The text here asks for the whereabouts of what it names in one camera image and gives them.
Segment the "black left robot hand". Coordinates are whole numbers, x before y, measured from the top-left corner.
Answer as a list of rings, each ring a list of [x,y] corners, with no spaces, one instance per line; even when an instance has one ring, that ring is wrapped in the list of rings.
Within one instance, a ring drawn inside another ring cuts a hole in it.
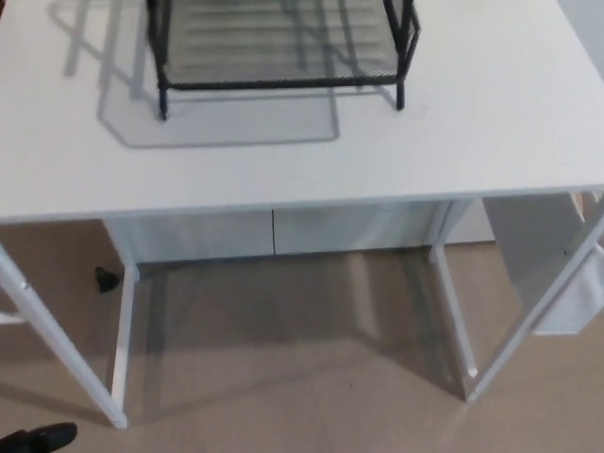
[[[1,439],[1,453],[55,452],[72,443],[77,433],[77,424],[69,422],[20,429]]]

